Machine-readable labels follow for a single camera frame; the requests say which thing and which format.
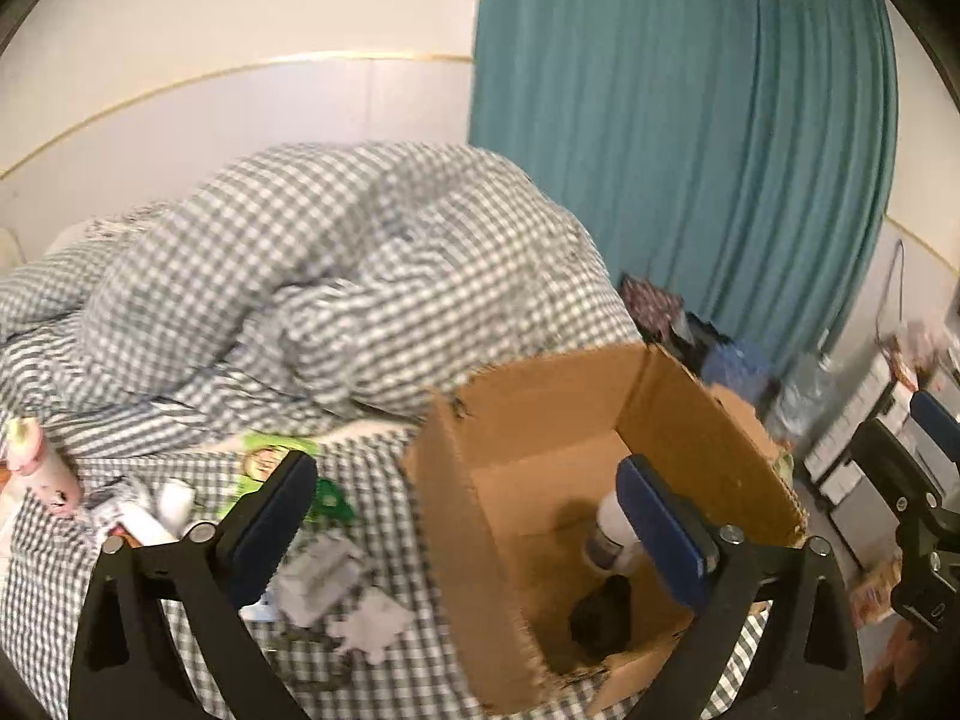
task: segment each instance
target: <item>pink bottle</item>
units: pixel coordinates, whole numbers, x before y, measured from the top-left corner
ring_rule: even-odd
[[[23,479],[51,514],[70,517],[80,504],[80,482],[43,437],[37,420],[7,421],[7,466]]]

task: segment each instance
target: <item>cardboard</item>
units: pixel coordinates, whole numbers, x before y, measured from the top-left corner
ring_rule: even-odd
[[[405,460],[469,686],[488,712],[607,678],[589,712],[646,688],[689,624],[650,562],[632,586],[631,649],[589,662],[573,605],[602,584],[581,557],[617,464],[647,456],[676,493],[759,543],[794,545],[805,519],[727,410],[661,348],[631,344],[516,362],[435,396]]]
[[[757,412],[751,404],[722,384],[711,384],[709,393],[717,399],[717,402],[726,410],[730,418],[771,464],[784,453],[784,449],[771,439],[766,428],[757,419]]]

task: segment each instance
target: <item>gold trim line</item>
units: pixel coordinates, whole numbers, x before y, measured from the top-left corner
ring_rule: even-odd
[[[904,226],[904,224],[901,223],[900,221],[895,220],[890,214],[884,215],[884,218],[885,220],[889,221],[889,223],[894,225],[896,229],[901,231],[902,234],[906,235],[906,237],[908,237],[911,241],[915,242],[915,244],[918,244],[921,247],[925,248],[929,252],[931,257],[934,257],[935,259],[939,260],[946,268],[949,269],[949,271],[954,276],[960,278],[960,268],[957,268],[957,266],[955,266],[951,261],[947,260],[947,258],[944,257],[944,255],[942,255],[939,251],[935,250],[935,248],[932,247],[930,244],[925,242],[925,240],[923,240],[923,238],[917,235],[917,233],[915,233],[909,227]]]
[[[189,79],[181,79],[179,81],[174,81],[173,83],[168,83],[164,86],[158,86],[155,89],[151,89],[149,92],[142,92],[139,95],[130,98],[129,100],[123,100],[121,103],[110,105],[99,113],[88,116],[86,119],[83,119],[76,124],[72,124],[70,127],[64,129],[63,132],[55,135],[49,141],[41,143],[26,156],[18,159],[13,163],[13,165],[11,165],[11,167],[8,167],[6,170],[3,170],[3,172],[0,172],[0,181],[17,170],[18,167],[22,167],[27,162],[30,162],[30,160],[37,156],[37,154],[40,154],[42,151],[47,151],[50,146],[54,146],[55,143],[59,143],[59,141],[66,138],[68,135],[72,135],[77,130],[83,129],[88,124],[93,124],[93,122],[96,122],[98,119],[102,119],[103,117],[109,116],[110,114],[116,113],[124,108],[128,108],[131,105],[136,105],[136,103],[142,103],[143,100],[148,100],[149,98],[156,97],[157,95],[162,95],[164,92],[171,92],[174,89],[179,89],[181,86],[187,86],[192,83],[200,83],[200,81],[219,79],[223,76],[232,76],[236,73],[243,73],[244,71],[248,70],[258,70],[260,68],[266,68],[272,65],[293,64],[295,62],[323,62],[330,59],[399,59],[409,62],[473,62],[472,56],[459,55],[459,53],[362,52],[361,50],[330,50],[330,52],[290,53],[289,55],[275,56],[270,59],[261,59],[257,62],[251,62],[247,65],[236,65],[235,67],[210,71],[210,73],[203,73],[199,76],[189,77]]]

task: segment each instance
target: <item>gray and white checkered fabric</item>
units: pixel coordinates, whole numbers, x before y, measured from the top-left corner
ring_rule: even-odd
[[[236,457],[164,453],[251,429],[314,435],[361,406],[416,416],[430,388],[453,391],[481,367],[636,338],[582,226],[506,160],[467,146],[306,143],[242,160],[181,202],[94,223],[85,240],[0,280],[0,422],[37,416],[88,490],[125,471],[153,485],[176,476],[210,515]],[[362,514],[352,536],[376,581],[416,624],[349,690],[299,691],[313,714],[480,714],[397,469],[404,444],[320,458]],[[0,644],[56,718],[93,562],[78,526],[28,496]],[[169,613],[200,697],[222,712],[181,611]],[[270,630],[253,633],[264,642]],[[281,665],[325,675],[328,653],[293,646]],[[718,695],[738,683],[728,676]],[[592,690],[533,716],[581,717]]]
[[[0,419],[318,433],[637,338],[576,218],[469,146],[282,146],[89,235],[0,281]]]
[[[398,465],[411,437],[412,431],[403,431],[349,440],[325,447],[318,457],[320,474],[342,485],[359,514],[346,535],[368,555],[373,570],[369,581],[414,611],[415,621],[387,650],[386,661],[371,666],[356,659],[350,685],[333,692],[317,692],[304,684],[329,678],[336,661],[329,647],[312,642],[282,645],[278,673],[311,717],[485,716],[457,661],[442,599],[431,579],[416,526],[416,496]],[[126,461],[87,461],[82,475],[83,483],[92,488],[117,473],[135,473],[154,490],[166,478],[176,476],[197,490],[198,517],[212,517],[229,494],[238,464],[238,456],[229,454],[160,454]],[[50,517],[35,498],[27,499],[21,520],[13,543],[16,570],[11,572],[10,592],[0,605],[4,621],[0,643],[42,704],[56,720],[65,720],[73,640],[95,555],[77,525]],[[304,526],[295,539],[290,555],[309,539],[309,527]],[[349,613],[355,602],[353,596],[331,614]],[[171,603],[166,610],[203,706],[228,717],[182,608]],[[763,621],[748,620],[704,717],[713,717],[730,704],[757,648]],[[248,628],[266,648],[275,643],[284,627],[251,623]],[[513,717],[581,720],[586,718],[584,712],[597,686],[596,680],[583,680],[552,704]],[[631,705],[632,700],[624,702],[600,716],[622,717]]]

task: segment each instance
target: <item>blue gripper pad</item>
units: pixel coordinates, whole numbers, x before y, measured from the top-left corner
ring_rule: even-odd
[[[910,399],[910,415],[944,455],[960,464],[960,423],[939,400],[926,391],[914,392]]]
[[[316,488],[316,461],[291,450],[263,486],[242,496],[218,526],[215,574],[237,610],[256,603],[267,589]]]
[[[620,461],[616,500],[670,595],[695,613],[702,610],[719,550],[697,509],[674,495],[643,455]]]

